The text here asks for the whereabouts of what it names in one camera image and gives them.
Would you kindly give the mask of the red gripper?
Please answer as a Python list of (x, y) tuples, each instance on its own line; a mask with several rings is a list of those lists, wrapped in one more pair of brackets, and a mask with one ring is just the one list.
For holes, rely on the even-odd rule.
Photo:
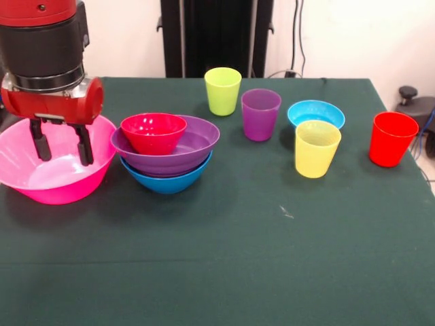
[[(90, 136), (85, 125), (91, 125), (103, 109), (103, 84), (99, 78), (84, 78), (74, 88), (55, 93), (34, 93), (17, 89), (7, 74), (1, 82), (1, 98), (13, 115), (29, 119), (62, 120), (79, 138), (77, 149), (83, 166), (94, 162)], [(30, 120), (33, 143), (40, 160), (52, 158), (40, 120)]]

